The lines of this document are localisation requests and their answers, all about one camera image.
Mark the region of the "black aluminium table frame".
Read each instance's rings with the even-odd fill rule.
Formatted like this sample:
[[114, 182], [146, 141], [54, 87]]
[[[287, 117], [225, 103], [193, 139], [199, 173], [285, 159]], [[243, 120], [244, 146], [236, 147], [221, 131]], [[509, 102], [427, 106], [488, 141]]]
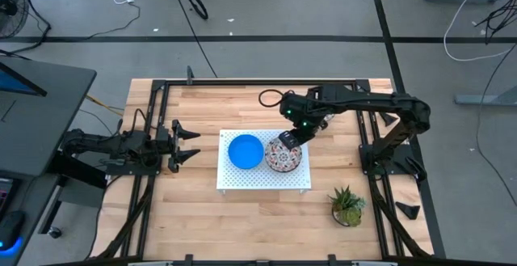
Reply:
[[369, 197], [368, 178], [361, 171], [359, 144], [371, 135], [368, 121], [354, 112], [330, 122], [309, 143], [312, 187], [297, 190], [216, 190], [219, 133], [222, 129], [282, 129], [290, 124], [276, 102], [287, 90], [303, 94], [313, 79], [209, 79], [204, 84], [174, 86], [158, 92], [150, 103], [152, 83], [133, 79], [124, 109], [123, 129], [141, 128], [146, 111], [151, 122], [177, 119], [199, 133], [182, 141], [185, 150], [200, 152], [178, 173], [167, 167], [155, 179], [145, 236], [146, 260], [377, 260], [381, 247], [391, 255], [407, 254], [390, 224], [378, 235], [374, 209], [368, 205], [357, 227], [340, 226], [330, 214], [334, 188]]

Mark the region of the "blue plastic bowl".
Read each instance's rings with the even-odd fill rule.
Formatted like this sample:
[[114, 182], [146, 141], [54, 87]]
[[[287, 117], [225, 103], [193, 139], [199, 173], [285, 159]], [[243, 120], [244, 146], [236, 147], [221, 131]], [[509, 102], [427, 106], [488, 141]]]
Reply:
[[235, 137], [229, 143], [229, 160], [239, 169], [249, 170], [255, 168], [262, 162], [263, 155], [263, 144], [255, 136], [242, 134]]

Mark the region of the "potted green succulent plant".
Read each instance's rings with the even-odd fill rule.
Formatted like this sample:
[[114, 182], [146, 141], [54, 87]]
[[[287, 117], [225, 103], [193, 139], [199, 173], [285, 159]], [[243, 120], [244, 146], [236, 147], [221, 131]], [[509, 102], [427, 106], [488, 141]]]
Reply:
[[334, 188], [334, 195], [329, 196], [331, 215], [341, 226], [357, 227], [362, 222], [362, 215], [366, 207], [366, 200], [357, 196], [347, 188]]

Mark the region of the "dark grey desk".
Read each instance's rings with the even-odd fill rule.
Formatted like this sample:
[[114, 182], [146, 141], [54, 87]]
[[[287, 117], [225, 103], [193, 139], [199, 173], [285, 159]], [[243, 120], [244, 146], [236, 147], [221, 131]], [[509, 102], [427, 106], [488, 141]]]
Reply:
[[17, 266], [58, 184], [59, 177], [54, 174], [33, 178], [20, 175], [12, 176], [12, 179], [18, 179], [19, 184], [6, 212], [0, 215], [0, 223], [9, 213], [18, 210], [24, 212], [24, 223], [19, 231], [17, 243], [9, 250], [0, 251], [0, 266]]
[[44, 174], [97, 72], [14, 57], [0, 57], [48, 92], [45, 97], [0, 91], [0, 171]]

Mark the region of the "black desk leg base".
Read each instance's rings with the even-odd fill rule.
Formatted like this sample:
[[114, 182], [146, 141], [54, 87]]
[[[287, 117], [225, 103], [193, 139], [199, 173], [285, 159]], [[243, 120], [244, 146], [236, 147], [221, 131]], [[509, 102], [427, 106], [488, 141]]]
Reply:
[[58, 151], [50, 164], [50, 172], [59, 177], [57, 190], [52, 194], [48, 210], [37, 231], [48, 234], [61, 205], [69, 203], [94, 208], [101, 201], [107, 187], [106, 174], [97, 167]]

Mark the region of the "black computer mouse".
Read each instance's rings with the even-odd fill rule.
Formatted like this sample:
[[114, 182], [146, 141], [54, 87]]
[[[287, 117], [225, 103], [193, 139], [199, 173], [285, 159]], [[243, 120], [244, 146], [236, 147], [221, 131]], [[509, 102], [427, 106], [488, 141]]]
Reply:
[[25, 221], [25, 212], [16, 210], [7, 213], [0, 221], [0, 251], [10, 250], [19, 239]]

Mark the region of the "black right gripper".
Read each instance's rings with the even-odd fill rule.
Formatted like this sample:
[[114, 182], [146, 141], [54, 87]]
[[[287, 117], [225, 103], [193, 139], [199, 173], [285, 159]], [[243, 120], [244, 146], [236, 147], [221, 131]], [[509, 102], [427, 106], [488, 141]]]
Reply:
[[313, 87], [307, 90], [306, 95], [288, 91], [282, 96], [280, 114], [292, 122], [293, 129], [282, 132], [278, 138], [288, 150], [300, 146], [297, 139], [314, 138], [316, 132], [321, 130], [320, 123], [324, 117], [334, 114], [320, 107], [321, 90], [321, 87]]

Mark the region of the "white perforated metal shelf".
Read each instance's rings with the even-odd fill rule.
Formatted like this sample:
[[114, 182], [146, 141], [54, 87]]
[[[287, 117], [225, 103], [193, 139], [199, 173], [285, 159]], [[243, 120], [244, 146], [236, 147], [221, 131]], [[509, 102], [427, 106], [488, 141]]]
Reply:
[[[301, 146], [301, 162], [297, 168], [287, 173], [273, 171], [265, 161], [264, 150], [269, 141], [278, 137], [278, 129], [222, 129], [219, 133], [219, 153], [217, 162], [216, 190], [225, 194], [227, 190], [299, 190], [304, 193], [311, 189], [309, 166], [309, 148], [307, 144]], [[235, 166], [231, 162], [231, 142], [241, 135], [256, 137], [261, 146], [248, 153], [237, 150], [234, 154], [245, 168]]]

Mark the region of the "black keyboard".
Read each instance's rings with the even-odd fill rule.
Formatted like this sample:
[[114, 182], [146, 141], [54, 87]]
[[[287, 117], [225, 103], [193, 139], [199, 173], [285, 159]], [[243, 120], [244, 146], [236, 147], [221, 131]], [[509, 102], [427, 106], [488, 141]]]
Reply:
[[18, 187], [18, 180], [0, 178], [0, 219], [7, 211]]

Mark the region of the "black triangular plastic piece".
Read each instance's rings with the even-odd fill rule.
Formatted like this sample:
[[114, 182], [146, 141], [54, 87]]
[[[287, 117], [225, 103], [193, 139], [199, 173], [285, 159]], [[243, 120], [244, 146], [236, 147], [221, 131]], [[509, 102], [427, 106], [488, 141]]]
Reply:
[[389, 127], [390, 125], [393, 125], [398, 121], [397, 117], [392, 116], [392, 115], [388, 114], [387, 112], [380, 112], [379, 115], [380, 115], [381, 119], [384, 121], [385, 127]]
[[421, 206], [420, 205], [408, 205], [400, 201], [396, 201], [395, 205], [410, 219], [416, 220], [418, 218]]

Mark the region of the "computer monitor screen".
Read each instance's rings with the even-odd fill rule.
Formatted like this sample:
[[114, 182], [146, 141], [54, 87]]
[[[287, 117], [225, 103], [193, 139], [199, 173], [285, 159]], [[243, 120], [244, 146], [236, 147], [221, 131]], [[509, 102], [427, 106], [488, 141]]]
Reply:
[[0, 62], [0, 91], [45, 97], [48, 92]]

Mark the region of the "black floor fan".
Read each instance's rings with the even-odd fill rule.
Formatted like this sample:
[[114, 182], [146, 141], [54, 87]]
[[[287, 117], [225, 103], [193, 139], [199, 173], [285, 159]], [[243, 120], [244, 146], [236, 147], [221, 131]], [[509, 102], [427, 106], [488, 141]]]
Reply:
[[19, 33], [27, 21], [28, 0], [0, 0], [0, 40]]

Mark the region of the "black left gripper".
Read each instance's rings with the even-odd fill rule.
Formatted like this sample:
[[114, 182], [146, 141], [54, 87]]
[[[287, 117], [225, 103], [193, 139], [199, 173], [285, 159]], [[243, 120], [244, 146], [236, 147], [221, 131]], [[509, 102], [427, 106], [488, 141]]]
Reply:
[[[182, 127], [179, 120], [172, 120], [172, 130], [174, 136], [177, 139], [189, 140], [200, 136], [199, 133], [191, 132]], [[171, 137], [169, 130], [164, 126], [157, 127], [157, 133], [155, 137], [158, 153], [160, 155], [169, 155], [167, 159], [167, 167], [172, 173], [179, 172], [179, 166], [183, 165], [189, 158], [195, 156], [200, 152], [199, 149], [194, 150], [177, 150], [173, 152], [173, 146], [171, 144]]]

